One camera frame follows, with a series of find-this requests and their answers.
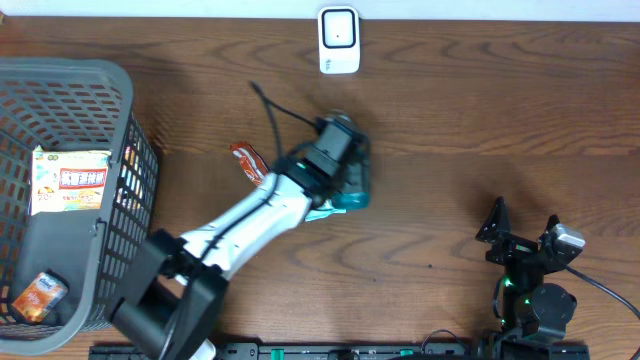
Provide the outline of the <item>blue mouthwash bottle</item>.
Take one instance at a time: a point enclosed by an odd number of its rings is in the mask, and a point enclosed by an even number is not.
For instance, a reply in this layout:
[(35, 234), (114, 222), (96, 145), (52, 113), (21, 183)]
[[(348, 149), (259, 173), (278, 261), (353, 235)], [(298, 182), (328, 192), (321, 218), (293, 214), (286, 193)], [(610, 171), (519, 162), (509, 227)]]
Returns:
[(352, 137), (350, 151), (342, 172), (342, 183), (331, 197), (336, 209), (347, 212), (365, 209), (371, 197), (371, 142), (369, 137), (346, 115), (335, 113), (332, 120), (346, 125)]

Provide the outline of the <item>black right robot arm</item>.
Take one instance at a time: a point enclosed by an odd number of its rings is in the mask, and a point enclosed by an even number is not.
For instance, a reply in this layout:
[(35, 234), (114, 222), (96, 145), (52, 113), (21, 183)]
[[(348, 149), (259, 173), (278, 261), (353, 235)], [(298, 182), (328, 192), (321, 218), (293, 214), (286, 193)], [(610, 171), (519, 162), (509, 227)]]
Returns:
[(498, 286), (502, 308), (494, 310), (503, 321), (503, 337), (540, 344), (563, 340), (577, 300), (544, 277), (565, 270), (582, 253), (584, 235), (562, 224), (556, 215), (549, 217), (536, 241), (515, 235), (505, 200), (499, 197), (476, 239), (491, 245), (485, 259), (504, 268)]

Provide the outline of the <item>orange snack bar wrapper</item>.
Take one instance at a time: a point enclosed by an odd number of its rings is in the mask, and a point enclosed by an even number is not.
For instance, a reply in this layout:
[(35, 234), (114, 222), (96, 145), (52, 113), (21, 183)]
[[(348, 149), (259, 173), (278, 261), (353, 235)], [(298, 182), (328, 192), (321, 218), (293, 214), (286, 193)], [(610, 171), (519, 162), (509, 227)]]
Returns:
[(262, 185), (270, 170), (255, 149), (247, 141), (241, 141), (231, 144), (230, 151), (249, 180), (256, 186)]

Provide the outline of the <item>teal wet wipes pack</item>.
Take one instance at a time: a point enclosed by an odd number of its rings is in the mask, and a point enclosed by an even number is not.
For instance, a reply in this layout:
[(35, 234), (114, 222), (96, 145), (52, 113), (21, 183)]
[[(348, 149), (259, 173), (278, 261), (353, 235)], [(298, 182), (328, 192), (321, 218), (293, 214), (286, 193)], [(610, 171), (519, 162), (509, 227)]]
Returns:
[(336, 208), (326, 208), (326, 209), (316, 209), (311, 210), (305, 217), (306, 222), (312, 222), (316, 220), (325, 219), (329, 216), (335, 214), (345, 214), (345, 209), (336, 209)]

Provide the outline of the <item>yellow tissue pack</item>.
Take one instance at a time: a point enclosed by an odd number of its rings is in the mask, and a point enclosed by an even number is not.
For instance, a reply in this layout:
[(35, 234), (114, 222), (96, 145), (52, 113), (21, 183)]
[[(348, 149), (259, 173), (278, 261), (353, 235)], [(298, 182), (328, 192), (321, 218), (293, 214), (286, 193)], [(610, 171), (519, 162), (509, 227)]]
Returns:
[(31, 214), (99, 209), (110, 156), (110, 151), (36, 147), (31, 162)]

